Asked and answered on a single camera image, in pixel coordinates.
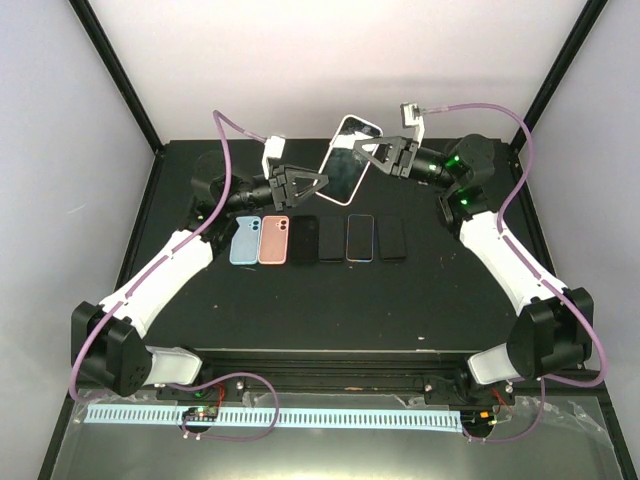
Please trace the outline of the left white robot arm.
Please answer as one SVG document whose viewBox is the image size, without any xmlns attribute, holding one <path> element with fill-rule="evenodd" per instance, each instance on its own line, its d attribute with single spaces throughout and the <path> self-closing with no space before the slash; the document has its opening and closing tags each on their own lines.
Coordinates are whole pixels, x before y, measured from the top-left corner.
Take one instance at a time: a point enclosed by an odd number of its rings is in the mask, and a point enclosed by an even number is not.
<svg viewBox="0 0 640 480">
<path fill-rule="evenodd" d="M 207 397 L 215 384 L 213 372 L 192 349 L 147 345 L 153 322 L 231 244 L 238 217 L 269 206 L 278 212 L 295 207 L 328 182 L 324 174 L 287 164 L 270 167 L 267 175 L 246 176 L 234 169 L 227 150 L 201 155 L 181 227 L 122 287 L 96 304 L 82 302 L 72 312 L 72 398 L 79 397 L 79 378 L 121 397 L 151 385 L 171 385 L 193 399 Z"/>
</svg>

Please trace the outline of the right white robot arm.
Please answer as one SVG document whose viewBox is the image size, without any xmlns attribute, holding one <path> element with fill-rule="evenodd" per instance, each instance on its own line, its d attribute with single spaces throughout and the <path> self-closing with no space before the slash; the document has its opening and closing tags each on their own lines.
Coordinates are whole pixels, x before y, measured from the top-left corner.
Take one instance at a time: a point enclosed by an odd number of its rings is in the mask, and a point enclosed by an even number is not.
<svg viewBox="0 0 640 480">
<path fill-rule="evenodd" d="M 556 378 L 591 357 L 590 294 L 546 270 L 488 203 L 484 185 L 495 172 L 490 139 L 470 134 L 438 152 L 405 137 L 379 137 L 355 141 L 353 151 L 388 176 L 435 187 L 441 223 L 479 259 L 515 311 L 508 339 L 469 357 L 467 370 L 455 377 L 461 400 L 479 402 L 501 381 Z"/>
</svg>

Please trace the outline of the pink phone case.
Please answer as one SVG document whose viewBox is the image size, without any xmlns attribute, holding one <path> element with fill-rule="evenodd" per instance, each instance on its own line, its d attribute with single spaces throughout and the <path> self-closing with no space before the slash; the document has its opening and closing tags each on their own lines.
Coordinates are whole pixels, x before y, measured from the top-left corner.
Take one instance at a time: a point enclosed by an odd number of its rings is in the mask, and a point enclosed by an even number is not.
<svg viewBox="0 0 640 480">
<path fill-rule="evenodd" d="M 290 222 L 287 216 L 265 216 L 259 240 L 258 263 L 283 265 L 288 252 Z"/>
</svg>

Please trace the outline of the blue phone case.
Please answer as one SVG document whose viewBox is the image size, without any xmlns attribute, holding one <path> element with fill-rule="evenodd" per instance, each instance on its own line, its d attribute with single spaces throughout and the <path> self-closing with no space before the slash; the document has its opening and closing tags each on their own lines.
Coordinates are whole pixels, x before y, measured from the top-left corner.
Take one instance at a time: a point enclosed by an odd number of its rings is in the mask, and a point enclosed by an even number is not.
<svg viewBox="0 0 640 480">
<path fill-rule="evenodd" d="M 261 218 L 240 216 L 236 218 L 237 230 L 232 238 L 229 261 L 235 266 L 249 266 L 258 263 Z"/>
</svg>

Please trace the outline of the pink cased phone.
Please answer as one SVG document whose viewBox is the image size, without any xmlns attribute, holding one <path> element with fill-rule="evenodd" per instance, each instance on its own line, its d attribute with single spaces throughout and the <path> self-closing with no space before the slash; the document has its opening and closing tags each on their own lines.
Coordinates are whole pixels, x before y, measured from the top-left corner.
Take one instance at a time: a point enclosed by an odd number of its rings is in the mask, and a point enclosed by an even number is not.
<svg viewBox="0 0 640 480">
<path fill-rule="evenodd" d="M 369 162 L 354 152 L 354 144 L 382 136 L 383 130 L 379 126 L 352 114 L 344 116 L 318 170 L 327 177 L 328 183 L 317 195 L 334 204 L 348 206 L 369 168 Z"/>
<path fill-rule="evenodd" d="M 368 263 L 373 260 L 374 217 L 351 214 L 347 220 L 346 259 Z"/>
</svg>

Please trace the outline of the blue cased phone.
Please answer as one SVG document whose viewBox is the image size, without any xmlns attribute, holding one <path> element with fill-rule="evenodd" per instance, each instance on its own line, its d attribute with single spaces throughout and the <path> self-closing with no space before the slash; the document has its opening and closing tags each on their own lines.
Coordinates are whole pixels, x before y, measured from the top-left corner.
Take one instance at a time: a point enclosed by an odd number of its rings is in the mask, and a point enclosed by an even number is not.
<svg viewBox="0 0 640 480">
<path fill-rule="evenodd" d="M 404 261 L 407 247 L 402 219 L 397 216 L 380 216 L 377 225 L 380 259 L 387 262 Z"/>
</svg>

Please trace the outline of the black phone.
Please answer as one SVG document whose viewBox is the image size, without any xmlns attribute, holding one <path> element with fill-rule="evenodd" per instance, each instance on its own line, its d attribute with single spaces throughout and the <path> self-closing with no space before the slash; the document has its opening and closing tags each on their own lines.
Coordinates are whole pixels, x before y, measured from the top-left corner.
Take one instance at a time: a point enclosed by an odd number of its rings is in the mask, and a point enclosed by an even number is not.
<svg viewBox="0 0 640 480">
<path fill-rule="evenodd" d="M 291 219 L 289 260 L 294 265 L 310 265 L 318 261 L 319 220 L 313 215 L 297 215 Z"/>
</svg>

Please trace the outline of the black phone case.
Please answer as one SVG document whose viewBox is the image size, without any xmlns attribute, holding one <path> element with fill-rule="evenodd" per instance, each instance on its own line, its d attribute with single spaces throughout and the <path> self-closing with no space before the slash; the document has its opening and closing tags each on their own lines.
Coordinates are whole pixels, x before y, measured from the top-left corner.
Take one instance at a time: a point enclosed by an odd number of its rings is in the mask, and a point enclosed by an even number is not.
<svg viewBox="0 0 640 480">
<path fill-rule="evenodd" d="M 321 217 L 319 221 L 319 260 L 329 263 L 342 262 L 345 248 L 344 219 L 339 216 Z"/>
</svg>

